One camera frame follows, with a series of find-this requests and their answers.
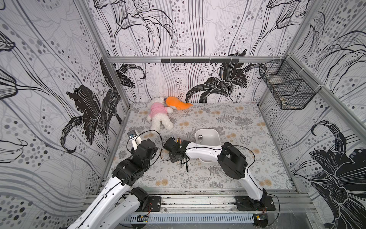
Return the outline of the black bar on rail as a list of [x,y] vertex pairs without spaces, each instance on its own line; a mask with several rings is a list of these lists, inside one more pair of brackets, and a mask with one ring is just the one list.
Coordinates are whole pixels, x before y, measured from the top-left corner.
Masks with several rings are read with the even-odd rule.
[[239,58],[162,58],[161,63],[239,63]]

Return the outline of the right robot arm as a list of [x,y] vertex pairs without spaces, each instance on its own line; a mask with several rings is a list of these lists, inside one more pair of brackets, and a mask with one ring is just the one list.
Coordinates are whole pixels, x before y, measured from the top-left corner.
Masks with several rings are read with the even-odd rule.
[[217,162],[228,177],[240,182],[252,201],[265,203],[267,191],[259,187],[251,174],[246,157],[236,146],[228,142],[222,146],[207,146],[171,137],[163,148],[169,152],[172,163],[180,161],[184,164],[190,159]]

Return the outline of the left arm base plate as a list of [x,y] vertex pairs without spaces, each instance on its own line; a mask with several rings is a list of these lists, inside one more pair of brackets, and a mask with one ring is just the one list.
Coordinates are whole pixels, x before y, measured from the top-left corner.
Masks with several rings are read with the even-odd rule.
[[161,209],[161,196],[149,196],[143,200],[136,212],[159,212]]

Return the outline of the long silver spoon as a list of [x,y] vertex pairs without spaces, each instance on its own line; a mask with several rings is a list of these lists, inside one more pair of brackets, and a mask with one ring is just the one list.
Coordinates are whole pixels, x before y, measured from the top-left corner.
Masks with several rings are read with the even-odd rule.
[[203,141],[203,136],[202,135],[198,136],[198,141],[200,142],[200,144],[202,144],[202,141]]

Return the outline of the white plush bear pink shirt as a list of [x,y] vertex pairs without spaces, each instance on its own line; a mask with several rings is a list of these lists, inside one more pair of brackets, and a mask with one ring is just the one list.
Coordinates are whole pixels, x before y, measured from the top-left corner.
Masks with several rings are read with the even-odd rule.
[[152,130],[159,132],[161,125],[163,125],[166,130],[173,129],[174,125],[168,117],[168,114],[171,114],[173,109],[165,106],[164,97],[154,98],[146,107],[150,110],[147,121],[151,124]]

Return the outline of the orange plush toy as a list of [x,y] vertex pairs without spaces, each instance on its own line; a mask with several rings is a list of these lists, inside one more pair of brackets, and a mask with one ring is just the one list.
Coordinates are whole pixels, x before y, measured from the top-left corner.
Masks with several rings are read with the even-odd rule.
[[193,105],[191,103],[185,103],[180,101],[177,97],[170,96],[165,99],[165,103],[168,107],[176,110],[187,110]]

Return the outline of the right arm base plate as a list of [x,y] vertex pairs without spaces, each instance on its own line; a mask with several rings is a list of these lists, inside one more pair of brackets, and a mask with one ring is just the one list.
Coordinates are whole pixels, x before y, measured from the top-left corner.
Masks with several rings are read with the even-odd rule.
[[253,200],[248,196],[235,196],[234,204],[239,211],[275,211],[276,207],[271,196],[266,196],[264,200]]

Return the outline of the black spoon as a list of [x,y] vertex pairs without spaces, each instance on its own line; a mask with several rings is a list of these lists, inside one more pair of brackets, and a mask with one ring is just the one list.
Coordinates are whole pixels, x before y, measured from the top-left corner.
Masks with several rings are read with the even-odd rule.
[[187,158],[185,158],[185,159],[184,159],[184,161],[183,161],[183,165],[185,165],[185,167],[186,167],[186,171],[187,171],[187,172],[189,172],[189,165],[188,165],[188,162],[189,162],[189,160],[188,160]]

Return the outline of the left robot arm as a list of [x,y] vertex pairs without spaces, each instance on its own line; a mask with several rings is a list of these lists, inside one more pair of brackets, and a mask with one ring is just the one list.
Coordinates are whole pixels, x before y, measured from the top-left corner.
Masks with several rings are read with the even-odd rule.
[[137,210],[148,210],[149,194],[133,184],[149,169],[158,148],[151,140],[142,140],[131,156],[120,162],[101,193],[69,229],[114,229]]

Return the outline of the white rectangular storage box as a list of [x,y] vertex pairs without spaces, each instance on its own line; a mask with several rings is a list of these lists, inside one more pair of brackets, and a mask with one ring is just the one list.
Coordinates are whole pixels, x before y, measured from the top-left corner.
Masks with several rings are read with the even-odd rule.
[[[198,141],[198,136],[203,136],[202,144]],[[221,148],[221,141],[219,133],[215,129],[199,129],[195,133],[195,142],[199,146],[206,146],[208,148],[198,148],[198,153],[194,153],[194,156],[200,159],[204,163],[216,163],[217,156],[220,154],[219,150],[214,149]]]

